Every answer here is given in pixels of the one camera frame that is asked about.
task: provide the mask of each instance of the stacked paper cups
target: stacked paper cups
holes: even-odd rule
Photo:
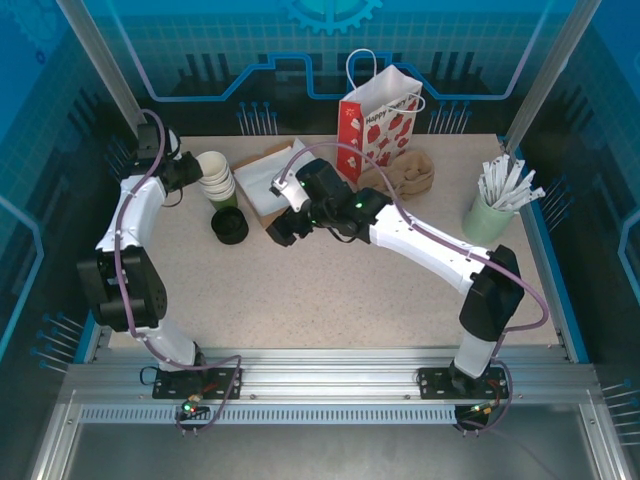
[[[214,208],[237,207],[236,182],[225,156],[220,152],[204,152],[196,158],[202,169],[200,188]]]

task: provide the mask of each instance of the bag handle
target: bag handle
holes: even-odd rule
[[[355,49],[353,52],[351,52],[349,54],[349,56],[347,57],[347,62],[346,62],[346,70],[347,70],[347,80],[349,80],[349,83],[351,84],[351,87],[354,90],[357,90],[358,87],[356,86],[356,83],[353,81],[353,78],[351,77],[351,73],[349,71],[349,65],[351,64],[351,58],[359,52],[367,52],[371,54],[371,57],[373,57],[373,78],[376,77],[376,75],[378,75],[378,59],[376,58],[376,54],[374,53],[373,50],[370,50],[368,48],[357,48]],[[418,108],[417,110],[400,110],[399,108],[393,108],[390,107],[389,105],[385,105],[385,107],[387,107],[389,110],[393,110],[394,112],[399,112],[399,113],[418,113],[421,112],[422,110],[424,110],[425,108],[427,108],[427,100],[421,96],[418,95],[416,93],[410,93],[409,95],[411,95],[412,97],[418,97],[420,100],[422,100],[422,106],[420,108]]]

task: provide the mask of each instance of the green cup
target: green cup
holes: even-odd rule
[[[211,205],[213,205],[213,208],[216,209],[216,212],[218,210],[222,210],[225,207],[237,207],[238,206],[238,197],[236,196],[235,190],[233,191],[231,196],[229,198],[227,198],[226,200],[211,200],[211,199],[209,199],[209,201],[211,202]]]
[[[471,243],[488,245],[502,235],[514,215],[491,208],[478,194],[462,221],[462,231]]]

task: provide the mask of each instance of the gear logo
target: gear logo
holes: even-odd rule
[[[336,30],[347,33],[349,27],[360,28],[363,19],[370,20],[372,11],[382,6],[381,0],[281,0],[289,12],[289,20],[297,20],[301,28],[313,33]]]
[[[11,12],[20,31],[39,49],[45,48],[58,31],[54,0],[4,0],[0,12]]]

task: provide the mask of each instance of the black mounting plate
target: black mounting plate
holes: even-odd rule
[[[177,372],[165,372],[158,370],[156,381],[153,385],[152,397],[156,400],[185,400],[190,395],[202,392],[202,390],[215,384],[215,388],[204,393],[205,400],[222,400],[235,368],[211,368],[209,370]],[[240,398],[242,387],[242,369],[238,371],[237,386],[233,387],[230,400]]]
[[[420,368],[418,369],[417,382],[420,387],[422,400],[495,400],[497,393],[489,380],[495,380],[500,385],[501,399],[509,395],[509,388],[504,370],[500,367],[490,367],[475,380],[475,389],[469,395],[462,395],[451,384],[449,368]]]

